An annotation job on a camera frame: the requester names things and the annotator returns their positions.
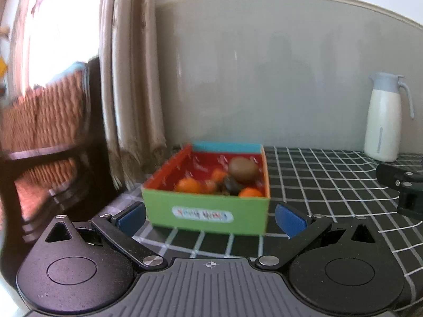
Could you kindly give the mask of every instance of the window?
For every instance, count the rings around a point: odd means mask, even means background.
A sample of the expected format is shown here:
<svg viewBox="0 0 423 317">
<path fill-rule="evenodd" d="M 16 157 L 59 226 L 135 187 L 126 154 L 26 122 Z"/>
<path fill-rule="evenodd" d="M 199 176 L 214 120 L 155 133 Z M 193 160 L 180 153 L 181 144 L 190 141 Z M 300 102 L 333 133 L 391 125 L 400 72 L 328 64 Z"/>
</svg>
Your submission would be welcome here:
<svg viewBox="0 0 423 317">
<path fill-rule="evenodd" d="M 100 0 L 36 0 L 28 11 L 30 87 L 99 51 Z"/>
</svg>

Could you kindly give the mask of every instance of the circular cap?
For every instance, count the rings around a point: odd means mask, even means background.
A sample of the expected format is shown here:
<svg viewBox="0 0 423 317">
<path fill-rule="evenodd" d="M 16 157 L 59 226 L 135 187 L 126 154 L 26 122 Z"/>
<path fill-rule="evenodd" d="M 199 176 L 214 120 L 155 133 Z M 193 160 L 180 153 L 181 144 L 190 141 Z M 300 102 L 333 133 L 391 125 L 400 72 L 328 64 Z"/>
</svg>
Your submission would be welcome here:
<svg viewBox="0 0 423 317">
<path fill-rule="evenodd" d="M 320 309 L 368 315 L 396 301 L 404 274 L 388 250 L 350 241 L 299 255 L 290 265 L 289 281 L 302 298 Z"/>
<path fill-rule="evenodd" d="M 345 286 L 364 285 L 374 277 L 372 266 L 363 260 L 350 257 L 329 262 L 325 271 L 329 279 Z"/>
<path fill-rule="evenodd" d="M 97 272 L 96 264 L 84 257 L 65 257 L 47 268 L 50 280 L 60 285 L 77 285 L 91 279 Z"/>
<path fill-rule="evenodd" d="M 276 266 L 279 263 L 279 259 L 276 256 L 266 255 L 260 257 L 259 262 L 263 266 Z"/>
<path fill-rule="evenodd" d="M 163 257 L 157 256 L 157 255 L 150 255 L 150 256 L 144 257 L 142 262 L 146 266 L 159 266 L 163 263 Z"/>
</svg>

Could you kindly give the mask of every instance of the chair armrest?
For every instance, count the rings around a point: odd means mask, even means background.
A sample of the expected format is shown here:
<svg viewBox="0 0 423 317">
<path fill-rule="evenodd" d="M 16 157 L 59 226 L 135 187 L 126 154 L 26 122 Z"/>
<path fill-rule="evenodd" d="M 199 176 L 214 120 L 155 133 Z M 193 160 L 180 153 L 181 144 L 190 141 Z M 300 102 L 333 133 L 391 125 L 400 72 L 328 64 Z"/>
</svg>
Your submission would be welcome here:
<svg viewBox="0 0 423 317">
<path fill-rule="evenodd" d="M 4 174 L 16 179 L 28 169 L 76 157 L 97 143 L 91 139 L 84 139 L 72 145 L 13 152 L 0 157 L 0 167 Z"/>
</svg>

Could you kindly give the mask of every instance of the cardboard box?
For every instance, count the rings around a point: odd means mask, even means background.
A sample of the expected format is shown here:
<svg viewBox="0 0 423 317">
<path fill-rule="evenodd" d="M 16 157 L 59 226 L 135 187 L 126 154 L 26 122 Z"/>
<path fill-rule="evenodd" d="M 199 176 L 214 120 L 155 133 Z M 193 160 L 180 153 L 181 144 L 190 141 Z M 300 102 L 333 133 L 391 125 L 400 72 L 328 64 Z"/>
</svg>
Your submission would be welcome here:
<svg viewBox="0 0 423 317">
<path fill-rule="evenodd" d="M 210 178 L 211 171 L 224 167 L 232 157 L 254 159 L 261 170 L 264 197 L 231 197 L 173 192 L 187 174 Z M 259 144 L 198 142 L 185 146 L 167 161 L 143 188 L 147 216 L 154 225 L 187 230 L 263 235 L 270 201 L 269 177 L 264 149 Z"/>
</svg>

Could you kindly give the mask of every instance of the white thermos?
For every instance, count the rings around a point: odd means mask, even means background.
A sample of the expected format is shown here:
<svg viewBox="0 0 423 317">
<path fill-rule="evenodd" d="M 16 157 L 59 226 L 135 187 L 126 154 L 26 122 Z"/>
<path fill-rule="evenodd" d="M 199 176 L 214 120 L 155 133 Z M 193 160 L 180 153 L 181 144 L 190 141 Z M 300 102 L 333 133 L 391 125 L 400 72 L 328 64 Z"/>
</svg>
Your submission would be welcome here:
<svg viewBox="0 0 423 317">
<path fill-rule="evenodd" d="M 398 157 L 401 140 L 401 96 L 404 88 L 410 103 L 410 116 L 414 119 L 410 89 L 399 79 L 404 76 L 375 73 L 370 76 L 373 92 L 367 115 L 364 152 L 375 160 L 393 162 Z"/>
</svg>

